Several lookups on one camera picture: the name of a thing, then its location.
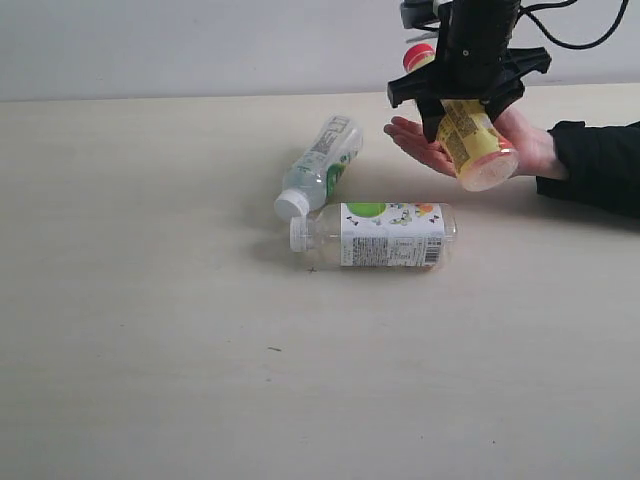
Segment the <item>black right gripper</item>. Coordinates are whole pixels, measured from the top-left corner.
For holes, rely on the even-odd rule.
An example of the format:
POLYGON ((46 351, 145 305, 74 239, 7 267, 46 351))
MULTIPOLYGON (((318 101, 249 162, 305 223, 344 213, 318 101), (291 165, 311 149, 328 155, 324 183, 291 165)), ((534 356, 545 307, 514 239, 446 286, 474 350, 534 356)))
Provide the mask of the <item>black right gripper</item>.
POLYGON ((388 83, 392 107, 417 100, 428 143, 436 141, 445 115, 440 100, 479 100, 494 123, 523 97, 524 76, 548 71, 551 56, 545 48, 508 47, 520 5, 519 1, 451 1, 437 24, 435 58, 388 83))

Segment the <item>person's open hand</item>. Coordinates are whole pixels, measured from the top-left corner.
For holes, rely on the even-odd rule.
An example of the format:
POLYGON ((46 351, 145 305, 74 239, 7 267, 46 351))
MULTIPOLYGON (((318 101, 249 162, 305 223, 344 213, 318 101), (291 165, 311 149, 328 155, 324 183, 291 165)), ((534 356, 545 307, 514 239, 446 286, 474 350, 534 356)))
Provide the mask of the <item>person's open hand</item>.
MULTIPOLYGON (((567 168, 558 159, 554 139, 547 131, 532 126, 513 106, 494 122, 497 130, 519 154, 519 166, 513 177, 530 176, 552 180, 567 180, 567 168)), ((419 163, 449 177, 454 177, 454 165, 437 142, 429 143, 422 125, 404 117, 394 116, 384 132, 406 154, 419 163)))

